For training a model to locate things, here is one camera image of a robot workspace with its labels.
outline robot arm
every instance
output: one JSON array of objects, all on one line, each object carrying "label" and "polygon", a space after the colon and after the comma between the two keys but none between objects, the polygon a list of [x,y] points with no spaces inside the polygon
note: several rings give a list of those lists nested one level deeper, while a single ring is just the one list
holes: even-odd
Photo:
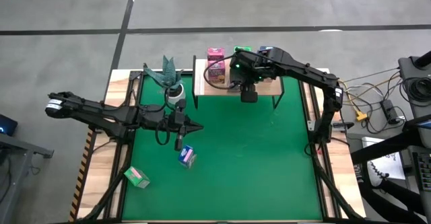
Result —
[{"label": "robot arm", "polygon": [[48,116],[53,118],[73,118],[90,126],[102,129],[110,137],[126,139],[130,131],[137,128],[154,130],[158,140],[158,132],[177,133],[175,150],[182,149],[183,138],[187,133],[201,130],[203,126],[193,122],[184,112],[185,100],[177,102],[175,109],[166,115],[163,106],[124,106],[105,105],[86,100],[71,92],[51,93],[51,99],[45,108]]},{"label": "robot arm", "polygon": [[264,78],[275,79],[281,76],[290,76],[323,90],[323,113],[316,121],[312,141],[328,143],[334,113],[343,106],[343,90],[336,76],[310,67],[309,63],[299,63],[289,53],[276,47],[258,53],[240,49],[234,53],[230,61],[230,80],[231,83],[240,85],[243,102],[257,101],[255,83]]}]

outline yellow and black hazard tape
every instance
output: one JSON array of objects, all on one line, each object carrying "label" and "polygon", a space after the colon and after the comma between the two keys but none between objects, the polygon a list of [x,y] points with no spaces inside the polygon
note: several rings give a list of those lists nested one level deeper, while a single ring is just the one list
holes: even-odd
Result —
[{"label": "yellow and black hazard tape", "polygon": [[79,205],[81,204],[82,193],[84,191],[84,184],[86,183],[88,168],[92,157],[92,149],[94,141],[96,140],[96,133],[88,130],[86,146],[82,153],[81,165],[79,167],[78,177],[76,181],[75,192],[73,193],[72,208],[69,213],[69,221],[75,221],[78,214]]}]

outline concrete floor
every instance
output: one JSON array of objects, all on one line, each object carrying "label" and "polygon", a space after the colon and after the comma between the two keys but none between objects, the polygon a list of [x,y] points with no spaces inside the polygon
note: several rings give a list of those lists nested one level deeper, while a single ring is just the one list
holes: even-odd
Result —
[{"label": "concrete floor", "polygon": [[[127,0],[0,0],[0,30],[119,29]],[[431,0],[135,0],[129,28],[223,26],[373,26],[431,24]],[[104,96],[117,35],[0,36],[0,113],[16,119],[16,137],[55,149],[39,157],[28,176],[15,223],[67,220],[84,148],[86,126],[44,113],[47,94],[73,91],[93,100]],[[127,35],[120,69],[159,68],[162,55],[191,68],[192,56],[208,46],[278,46],[302,62],[330,68],[349,79],[397,66],[399,57],[430,50],[431,30],[271,32]],[[391,74],[355,81],[378,83]],[[366,98],[378,100],[373,94]],[[394,105],[411,110],[397,92]],[[346,120],[353,120],[349,107]],[[373,119],[382,126],[380,113]],[[386,136],[400,130],[389,130]],[[365,133],[355,126],[350,133]],[[381,220],[367,206],[372,219]]]}]

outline green tabletop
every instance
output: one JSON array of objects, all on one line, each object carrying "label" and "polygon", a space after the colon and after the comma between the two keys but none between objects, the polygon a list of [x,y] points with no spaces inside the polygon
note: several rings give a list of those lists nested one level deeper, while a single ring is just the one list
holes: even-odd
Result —
[{"label": "green tabletop", "polygon": [[[256,104],[239,96],[199,96],[196,110],[191,76],[184,81],[186,112],[205,127],[184,139],[196,161],[191,169],[178,162],[176,135],[161,146],[154,131],[137,131],[131,165],[151,183],[145,189],[129,183],[123,219],[321,220],[312,161],[304,154],[298,82],[284,78],[286,92],[275,110],[269,96],[259,96]],[[162,89],[146,77],[141,104],[162,102]]]}]

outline potted plant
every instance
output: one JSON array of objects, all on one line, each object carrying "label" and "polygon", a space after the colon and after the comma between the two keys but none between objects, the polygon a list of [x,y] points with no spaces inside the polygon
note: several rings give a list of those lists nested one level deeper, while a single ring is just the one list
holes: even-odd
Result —
[{"label": "potted plant", "polygon": [[156,84],[165,89],[165,97],[168,98],[168,103],[175,105],[179,100],[185,99],[186,93],[181,79],[183,70],[176,72],[174,58],[167,59],[163,56],[162,72],[156,73],[147,67],[143,69]]}]

